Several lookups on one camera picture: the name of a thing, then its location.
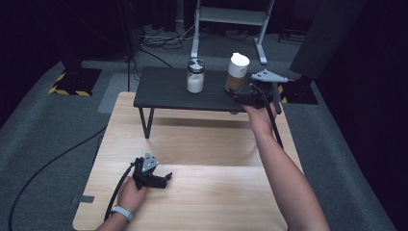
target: black table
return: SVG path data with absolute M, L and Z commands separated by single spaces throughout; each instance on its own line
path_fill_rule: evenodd
M 191 93 L 187 90 L 186 69 L 144 67 L 134 101 L 134 106 L 140 111 L 144 136 L 149 139 L 155 108 L 244 112 L 241 104 L 225 90 L 226 78 L 227 71 L 206 70 L 202 92 Z M 150 108 L 147 124 L 143 108 Z

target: human arm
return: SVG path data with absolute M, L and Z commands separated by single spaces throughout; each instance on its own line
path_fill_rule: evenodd
M 146 193 L 146 187 L 138 190 L 135 180 L 127 176 L 117 193 L 117 205 L 134 215 L 143 202 Z M 126 226 L 127 218 L 120 213 L 113 213 L 96 230 L 124 230 Z
M 270 187 L 288 229 L 329 230 L 311 185 L 274 138 L 267 109 L 257 110 L 250 106 L 242 106 L 249 115 Z M 270 104 L 270 107 L 274 112 L 273 104 Z

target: watch strap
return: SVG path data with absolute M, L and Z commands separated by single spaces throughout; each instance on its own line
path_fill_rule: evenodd
M 112 213 L 120 213 L 126 217 L 128 222 L 130 222 L 133 219 L 133 215 L 130 211 L 127 209 L 124 209 L 118 205 L 115 205 L 114 208 L 112 209 Z

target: human hand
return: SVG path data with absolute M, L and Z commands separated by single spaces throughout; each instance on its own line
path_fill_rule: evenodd
M 143 202 L 146 193 L 147 187 L 141 187 L 138 190 L 135 180 L 127 176 L 117 193 L 117 205 L 134 214 Z
M 272 110 L 273 117 L 276 117 L 276 109 L 275 106 L 273 105 L 273 102 L 270 103 L 269 105 Z M 252 131 L 255 134 L 258 133 L 272 134 L 272 125 L 266 107 L 262 109 L 256 109 L 248 105 L 242 105 L 242 107 L 249 115 L 249 123 L 251 125 Z

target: jar with white contents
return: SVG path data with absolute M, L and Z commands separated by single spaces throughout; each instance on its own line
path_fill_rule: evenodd
M 204 85 L 204 62 L 200 59 L 191 59 L 187 70 L 187 90 L 191 93 L 201 92 Z

